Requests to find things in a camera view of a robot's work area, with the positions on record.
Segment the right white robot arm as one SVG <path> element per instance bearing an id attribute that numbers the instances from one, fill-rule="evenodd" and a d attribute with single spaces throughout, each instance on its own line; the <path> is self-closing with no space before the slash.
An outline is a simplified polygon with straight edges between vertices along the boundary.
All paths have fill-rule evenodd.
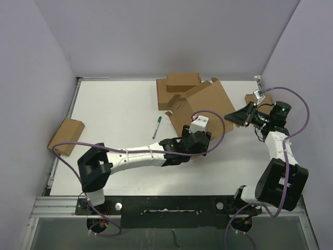
<path id="1" fill-rule="evenodd" d="M 291 110 L 287 103 L 277 101 L 269 114 L 257 110 L 254 102 L 244 108 L 224 116 L 236 125 L 247 127 L 252 124 L 259 129 L 262 140 L 268 148 L 270 162 L 260 177 L 256 187 L 242 185 L 231 200 L 232 209 L 244 212 L 254 204 L 270 204 L 292 211 L 295 209 L 309 176 L 307 169 L 296 161 L 285 128 L 286 118 Z"/>

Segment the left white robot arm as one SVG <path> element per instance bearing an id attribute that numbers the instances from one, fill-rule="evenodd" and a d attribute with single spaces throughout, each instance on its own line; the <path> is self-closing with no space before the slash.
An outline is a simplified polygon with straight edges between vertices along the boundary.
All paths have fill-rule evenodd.
<path id="1" fill-rule="evenodd" d="M 111 174 L 138 167 L 176 166 L 190 160 L 188 154 L 200 154 L 208 150 L 211 133 L 205 129 L 190 132 L 184 125 L 181 137 L 164 139 L 147 147 L 112 153 L 101 148 L 90 148 L 77 163 L 82 191 L 86 194 L 88 209 L 94 214 L 105 210 L 104 186 Z"/>

